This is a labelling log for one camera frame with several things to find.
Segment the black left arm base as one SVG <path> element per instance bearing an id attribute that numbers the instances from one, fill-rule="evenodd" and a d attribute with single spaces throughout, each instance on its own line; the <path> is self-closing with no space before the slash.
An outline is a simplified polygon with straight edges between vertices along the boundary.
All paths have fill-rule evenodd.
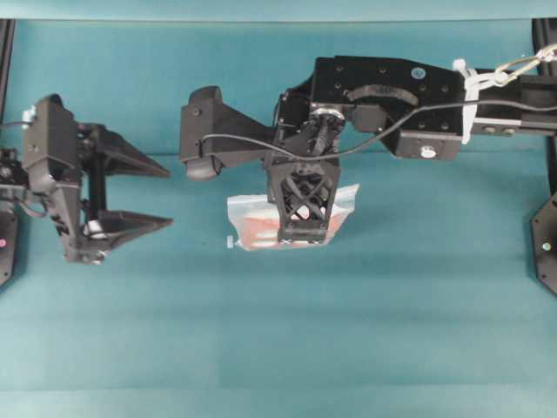
<path id="1" fill-rule="evenodd" d="M 13 274 L 17 248 L 19 220 L 13 212 L 1 212 L 0 285 Z"/>

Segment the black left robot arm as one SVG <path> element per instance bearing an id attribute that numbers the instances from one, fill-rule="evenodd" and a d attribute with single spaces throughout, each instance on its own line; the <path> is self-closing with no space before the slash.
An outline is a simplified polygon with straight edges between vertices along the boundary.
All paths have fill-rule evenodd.
<path id="1" fill-rule="evenodd" d="M 171 224 L 172 220 L 147 214 L 110 211 L 107 208 L 106 177 L 112 174 L 167 177 L 169 173 L 128 144 L 122 137 L 99 125 L 89 126 L 80 138 L 83 153 L 78 156 L 82 174 L 88 179 L 89 197 L 77 195 L 77 232 L 70 234 L 62 216 L 53 212 L 50 193 L 33 192 L 28 173 L 17 161 L 13 150 L 3 150 L 1 157 L 1 260 L 13 254 L 20 206 L 31 217 L 49 216 L 64 245 L 69 262 L 97 265 L 115 248 Z"/>

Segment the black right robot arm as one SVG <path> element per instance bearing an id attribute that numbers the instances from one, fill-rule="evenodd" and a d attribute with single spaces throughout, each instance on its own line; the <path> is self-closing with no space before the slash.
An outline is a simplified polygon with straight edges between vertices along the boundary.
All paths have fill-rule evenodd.
<path id="1" fill-rule="evenodd" d="M 452 160 L 474 133 L 555 132 L 556 80 L 463 62 L 447 70 L 399 58 L 318 58 L 312 75 L 281 96 L 265 156 L 279 241 L 325 241 L 347 126 L 397 158 Z"/>

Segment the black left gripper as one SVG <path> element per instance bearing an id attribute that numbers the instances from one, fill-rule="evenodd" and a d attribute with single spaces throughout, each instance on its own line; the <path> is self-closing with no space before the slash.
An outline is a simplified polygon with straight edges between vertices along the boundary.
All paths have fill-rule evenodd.
<path id="1" fill-rule="evenodd" d="M 169 178 L 170 172 L 104 125 L 79 124 L 74 162 L 60 167 L 51 219 L 69 262 L 100 264 L 109 251 L 172 223 L 172 219 L 108 211 L 107 175 Z"/>

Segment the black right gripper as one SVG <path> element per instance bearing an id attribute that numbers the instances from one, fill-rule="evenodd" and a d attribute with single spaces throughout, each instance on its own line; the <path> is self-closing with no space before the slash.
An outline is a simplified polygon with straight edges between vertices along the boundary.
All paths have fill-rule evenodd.
<path id="1" fill-rule="evenodd" d="M 279 98 L 272 144 L 301 157 L 333 154 L 345 124 L 341 104 L 314 102 L 312 87 L 299 84 Z M 339 184 L 339 160 L 276 157 L 266 171 L 269 201 L 278 209 L 278 240 L 323 242 Z"/>

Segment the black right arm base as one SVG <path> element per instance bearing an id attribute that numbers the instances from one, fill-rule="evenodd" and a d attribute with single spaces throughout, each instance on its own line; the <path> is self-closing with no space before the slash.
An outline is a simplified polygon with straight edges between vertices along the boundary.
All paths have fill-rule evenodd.
<path id="1" fill-rule="evenodd" d="M 553 295 L 557 293 L 556 213 L 554 193 L 530 221 L 537 279 Z"/>

